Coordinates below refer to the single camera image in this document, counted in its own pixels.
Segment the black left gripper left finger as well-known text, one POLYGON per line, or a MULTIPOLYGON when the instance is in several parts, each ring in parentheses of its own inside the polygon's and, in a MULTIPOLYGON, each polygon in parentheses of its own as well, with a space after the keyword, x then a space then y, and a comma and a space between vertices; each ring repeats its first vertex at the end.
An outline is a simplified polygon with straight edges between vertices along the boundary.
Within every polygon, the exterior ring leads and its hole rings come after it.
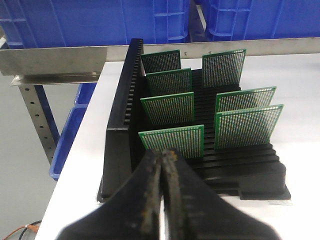
POLYGON ((147 150, 130 178, 103 205, 65 227, 59 240, 158 240, 161 158, 147 150))

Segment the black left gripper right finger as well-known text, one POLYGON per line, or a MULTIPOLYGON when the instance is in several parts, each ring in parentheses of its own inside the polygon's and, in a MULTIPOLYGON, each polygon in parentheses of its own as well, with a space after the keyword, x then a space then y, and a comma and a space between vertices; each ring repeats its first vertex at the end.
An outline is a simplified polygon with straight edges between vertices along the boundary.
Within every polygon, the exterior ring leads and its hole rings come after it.
POLYGON ((176 149, 162 153, 169 240, 279 240, 269 225, 218 196, 176 149))

